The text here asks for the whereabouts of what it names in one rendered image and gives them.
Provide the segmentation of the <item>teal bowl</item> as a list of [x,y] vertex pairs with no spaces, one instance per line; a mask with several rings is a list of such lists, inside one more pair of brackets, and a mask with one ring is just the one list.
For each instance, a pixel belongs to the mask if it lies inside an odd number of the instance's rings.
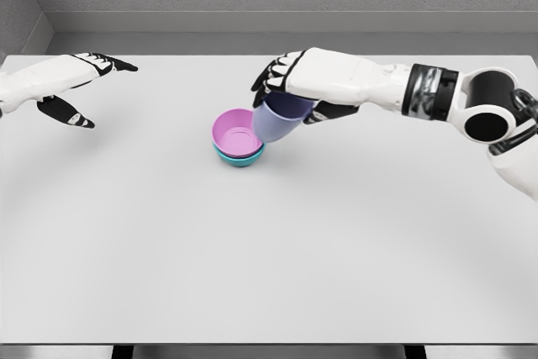
[[247,167],[255,163],[261,157],[263,151],[265,150],[266,145],[262,144],[261,147],[253,154],[247,157],[231,157],[227,156],[223,151],[221,151],[217,145],[213,145],[219,158],[225,163],[235,166],[235,167]]

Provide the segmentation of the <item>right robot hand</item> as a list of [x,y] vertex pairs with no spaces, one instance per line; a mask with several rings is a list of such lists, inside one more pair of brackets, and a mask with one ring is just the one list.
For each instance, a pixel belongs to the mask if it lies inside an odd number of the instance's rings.
[[286,93],[315,102],[304,118],[315,124],[355,114],[382,85],[382,67],[366,58],[310,48],[271,61],[251,87],[258,107],[272,93]]

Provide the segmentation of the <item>lavender cup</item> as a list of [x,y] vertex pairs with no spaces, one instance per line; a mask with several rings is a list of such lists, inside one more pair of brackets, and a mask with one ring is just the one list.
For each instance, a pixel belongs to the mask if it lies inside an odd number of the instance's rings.
[[297,128],[313,107],[313,100],[271,92],[253,110],[253,132],[262,143],[280,140]]

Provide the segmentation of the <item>pink bowl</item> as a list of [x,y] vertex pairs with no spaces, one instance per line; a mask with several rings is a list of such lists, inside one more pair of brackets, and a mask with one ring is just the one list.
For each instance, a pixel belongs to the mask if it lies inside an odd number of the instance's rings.
[[216,148],[229,157],[254,155],[263,143],[252,129],[253,112],[235,108],[223,112],[213,123],[211,135]]

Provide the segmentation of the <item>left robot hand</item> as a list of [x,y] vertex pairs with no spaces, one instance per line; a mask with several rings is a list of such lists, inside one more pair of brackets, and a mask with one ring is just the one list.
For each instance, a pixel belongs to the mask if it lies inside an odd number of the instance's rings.
[[60,97],[66,90],[82,87],[113,71],[138,70],[126,61],[97,52],[58,55],[24,69],[24,77],[31,80],[30,99],[38,110],[66,125],[92,129],[95,124],[75,107]]

